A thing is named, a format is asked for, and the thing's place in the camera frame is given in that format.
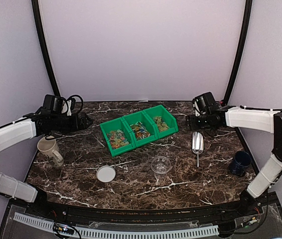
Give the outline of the clear plastic jar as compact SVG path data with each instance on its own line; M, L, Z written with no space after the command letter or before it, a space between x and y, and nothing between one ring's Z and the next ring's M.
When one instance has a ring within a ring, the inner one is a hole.
M171 161L163 156L155 157L151 161L151 169L154 172L156 180L164 179L166 174L171 170Z

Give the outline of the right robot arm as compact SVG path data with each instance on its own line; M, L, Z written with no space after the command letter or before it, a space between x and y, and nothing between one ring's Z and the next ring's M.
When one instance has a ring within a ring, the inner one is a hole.
M254 199L258 198L282 175L282 109L261 109L244 106L221 107L212 111L196 111L185 117L191 130L237 128L253 157L259 172L247 186L249 197L236 204L236 212L246 216L255 208Z

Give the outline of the metal scoop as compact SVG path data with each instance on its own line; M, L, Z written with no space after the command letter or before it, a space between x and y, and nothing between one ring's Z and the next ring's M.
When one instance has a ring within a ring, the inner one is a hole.
M199 155L204 151L204 138L200 132L192 134L192 152L197 156L197 167L199 167Z

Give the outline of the green three-compartment bin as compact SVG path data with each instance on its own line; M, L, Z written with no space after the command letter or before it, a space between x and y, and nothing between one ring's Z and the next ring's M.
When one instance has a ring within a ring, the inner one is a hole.
M178 132L176 118L163 105L101 123L100 128L113 157Z

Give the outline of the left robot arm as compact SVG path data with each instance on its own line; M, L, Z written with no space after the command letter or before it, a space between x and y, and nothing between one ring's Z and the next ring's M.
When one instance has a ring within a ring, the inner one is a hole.
M20 142L41 135L48 136L53 131L69 133L85 130L93 120L81 109L73 111L76 98L46 95L43 105L34 113L22 116L16 121L0 126L0 153ZM41 217L52 213L51 205L43 198L46 193L25 182L9 177L0 172L0 194L32 203L32 208Z

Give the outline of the white jar lid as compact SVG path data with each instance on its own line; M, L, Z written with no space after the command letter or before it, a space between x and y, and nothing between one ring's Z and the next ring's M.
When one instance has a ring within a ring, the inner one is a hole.
M114 180L116 171L111 166L102 166L97 171L97 179L103 183L108 183Z

